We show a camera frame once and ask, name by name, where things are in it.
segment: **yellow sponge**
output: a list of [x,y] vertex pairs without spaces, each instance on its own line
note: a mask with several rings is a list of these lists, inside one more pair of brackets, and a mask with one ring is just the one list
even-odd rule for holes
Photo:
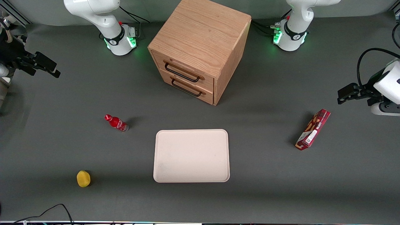
[[81,170],[76,175],[76,181],[80,187],[87,187],[90,184],[90,175],[88,172]]

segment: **green led light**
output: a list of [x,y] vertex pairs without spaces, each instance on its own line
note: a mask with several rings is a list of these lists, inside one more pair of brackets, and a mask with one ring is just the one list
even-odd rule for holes
[[132,48],[136,47],[136,38],[126,37],[126,39],[128,40],[128,42]]
[[106,39],[104,39],[104,42],[106,43],[107,48],[110,49],[110,46],[108,46],[108,43],[107,43]]
[[302,44],[304,43],[304,40],[306,39],[306,36],[307,36],[307,32],[304,34],[303,40],[301,41]]
[[278,44],[280,41],[280,37],[282,37],[282,31],[279,31],[274,37],[274,43]]

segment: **black metal handle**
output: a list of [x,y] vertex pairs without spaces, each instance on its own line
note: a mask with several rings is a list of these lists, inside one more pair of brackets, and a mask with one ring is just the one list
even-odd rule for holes
[[193,92],[190,92],[190,91],[188,91],[188,90],[186,90],[186,89],[184,89],[184,88],[182,88],[182,87],[179,87],[178,85],[176,85],[176,84],[174,84],[174,81],[175,81],[175,79],[172,79],[172,82],[171,82],[171,84],[174,86],[174,87],[176,87],[176,88],[178,88],[178,89],[180,89],[180,90],[182,90],[182,91],[184,91],[184,92],[186,92],[186,93],[188,93],[188,94],[190,94],[190,95],[193,95],[193,96],[195,96],[195,97],[199,97],[200,95],[201,95],[201,91],[199,91],[199,93],[198,94],[194,94]]
[[178,72],[176,72],[176,71],[173,71],[173,70],[169,69],[169,68],[168,68],[168,65],[169,65],[169,64],[166,62],[166,63],[165,63],[165,69],[166,69],[167,71],[169,71],[169,72],[171,72],[171,73],[173,73],[173,74],[175,74],[175,75],[178,75],[178,76],[180,76],[180,77],[182,77],[182,78],[185,78],[186,80],[189,80],[189,81],[192,81],[192,82],[198,82],[199,79],[200,79],[199,76],[197,76],[197,78],[196,78],[195,80],[193,80],[193,79],[191,79],[191,78],[188,78],[188,77],[185,76],[185,75],[182,75],[182,74],[180,74],[180,73],[178,73]]

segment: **plastic bottle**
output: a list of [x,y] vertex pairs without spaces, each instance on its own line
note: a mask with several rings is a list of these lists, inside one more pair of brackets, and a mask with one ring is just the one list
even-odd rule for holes
[[107,114],[104,116],[104,119],[107,120],[112,127],[121,132],[126,132],[129,129],[129,126],[118,117],[112,117],[111,115]]

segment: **wooden cabinet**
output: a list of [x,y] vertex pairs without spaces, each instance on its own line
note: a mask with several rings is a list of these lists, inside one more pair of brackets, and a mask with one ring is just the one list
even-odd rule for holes
[[166,83],[217,105],[242,58],[250,22],[209,0],[182,0],[148,49]]

